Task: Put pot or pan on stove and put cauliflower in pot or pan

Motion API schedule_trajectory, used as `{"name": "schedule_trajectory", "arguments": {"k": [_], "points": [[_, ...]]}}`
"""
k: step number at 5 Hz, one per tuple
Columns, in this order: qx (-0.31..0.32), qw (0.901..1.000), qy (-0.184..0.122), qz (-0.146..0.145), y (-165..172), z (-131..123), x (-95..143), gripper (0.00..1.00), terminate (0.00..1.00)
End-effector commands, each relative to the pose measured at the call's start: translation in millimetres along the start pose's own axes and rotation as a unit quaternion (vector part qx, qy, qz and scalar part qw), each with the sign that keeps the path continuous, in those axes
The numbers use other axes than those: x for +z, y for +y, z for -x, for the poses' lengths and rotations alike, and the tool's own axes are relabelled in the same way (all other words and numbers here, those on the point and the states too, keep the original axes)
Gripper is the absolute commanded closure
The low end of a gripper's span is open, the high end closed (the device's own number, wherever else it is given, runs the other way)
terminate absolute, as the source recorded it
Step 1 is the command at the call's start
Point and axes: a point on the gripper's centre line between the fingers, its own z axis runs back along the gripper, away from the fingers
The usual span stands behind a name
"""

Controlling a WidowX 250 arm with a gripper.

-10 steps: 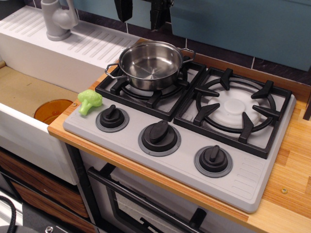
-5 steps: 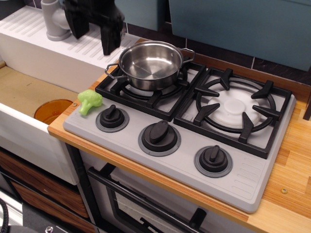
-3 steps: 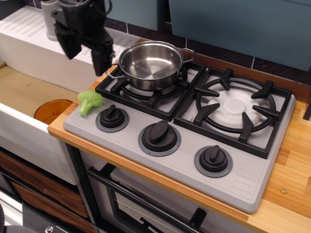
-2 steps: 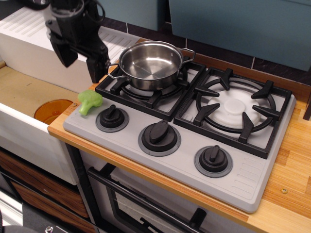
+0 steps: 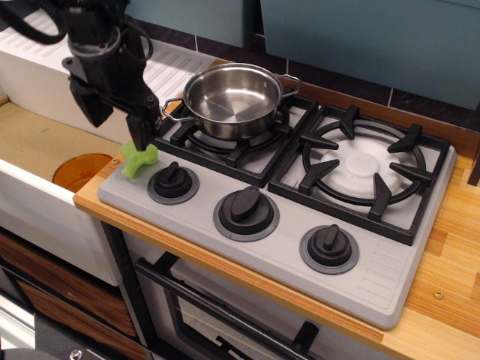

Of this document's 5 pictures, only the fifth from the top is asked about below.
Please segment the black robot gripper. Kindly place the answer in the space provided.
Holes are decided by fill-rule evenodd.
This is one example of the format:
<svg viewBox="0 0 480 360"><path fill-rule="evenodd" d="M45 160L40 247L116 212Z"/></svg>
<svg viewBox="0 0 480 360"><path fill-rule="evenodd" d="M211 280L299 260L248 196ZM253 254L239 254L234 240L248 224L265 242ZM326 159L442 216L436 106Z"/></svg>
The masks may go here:
<svg viewBox="0 0 480 360"><path fill-rule="evenodd" d="M153 46L71 44L62 65L70 71L70 91L90 124L99 128L120 109L137 151L145 151L158 134L158 99L143 79Z"/></svg>

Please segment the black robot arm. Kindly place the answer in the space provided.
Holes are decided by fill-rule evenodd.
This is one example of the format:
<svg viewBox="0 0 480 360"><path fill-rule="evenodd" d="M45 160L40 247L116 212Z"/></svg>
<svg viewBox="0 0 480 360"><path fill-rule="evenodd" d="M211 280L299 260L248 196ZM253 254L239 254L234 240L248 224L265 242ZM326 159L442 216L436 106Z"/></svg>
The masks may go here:
<svg viewBox="0 0 480 360"><path fill-rule="evenodd" d="M146 150L160 127L159 100L143 75L153 45L146 32L125 13L127 1L36 1L56 27L46 34L5 4L1 20L43 45L63 39L71 56L62 65L70 73L70 91L88 121L100 127L119 109L133 144Z"/></svg>

